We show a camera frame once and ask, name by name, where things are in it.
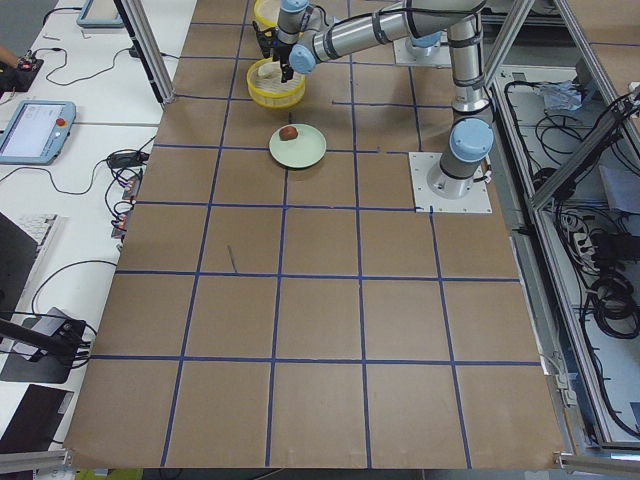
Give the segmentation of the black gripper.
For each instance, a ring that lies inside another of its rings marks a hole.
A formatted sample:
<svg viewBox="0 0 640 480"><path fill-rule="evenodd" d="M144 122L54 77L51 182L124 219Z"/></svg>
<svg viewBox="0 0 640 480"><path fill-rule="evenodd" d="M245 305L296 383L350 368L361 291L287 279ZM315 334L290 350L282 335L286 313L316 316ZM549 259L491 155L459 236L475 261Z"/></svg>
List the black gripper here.
<svg viewBox="0 0 640 480"><path fill-rule="evenodd" d="M263 58L280 61L281 82L287 83L291 81L294 76L294 70L288 62L293 45L278 37L278 29L276 27L261 30L257 22L253 22L252 27Z"/></svg>

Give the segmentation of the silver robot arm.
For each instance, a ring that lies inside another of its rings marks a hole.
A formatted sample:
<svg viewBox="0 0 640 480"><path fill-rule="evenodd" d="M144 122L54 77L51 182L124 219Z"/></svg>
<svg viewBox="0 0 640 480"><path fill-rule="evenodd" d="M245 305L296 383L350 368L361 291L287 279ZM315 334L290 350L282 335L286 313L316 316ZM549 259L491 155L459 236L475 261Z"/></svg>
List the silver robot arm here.
<svg viewBox="0 0 640 480"><path fill-rule="evenodd" d="M446 150L427 175L437 195L458 199L470 189L474 174L494 144L485 88L481 1L400 1L344 20L332 20L323 7L308 1L283 1L277 24L256 29L264 57L278 62L281 80L310 74L317 65L408 39L431 45L447 34L455 96L454 122Z"/></svg>

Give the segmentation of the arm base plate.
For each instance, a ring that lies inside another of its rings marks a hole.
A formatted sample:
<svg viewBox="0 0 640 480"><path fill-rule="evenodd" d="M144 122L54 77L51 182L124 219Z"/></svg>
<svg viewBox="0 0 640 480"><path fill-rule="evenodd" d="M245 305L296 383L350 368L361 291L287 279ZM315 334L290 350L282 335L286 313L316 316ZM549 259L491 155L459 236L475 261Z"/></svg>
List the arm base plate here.
<svg viewBox="0 0 640 480"><path fill-rule="evenodd" d="M414 208L420 213L491 214L487 183L480 166L467 179L448 177L439 152L409 152Z"/></svg>
<svg viewBox="0 0 640 480"><path fill-rule="evenodd" d="M393 42L395 63L399 66L450 68L448 40L445 34L432 46L414 46L409 37Z"/></svg>

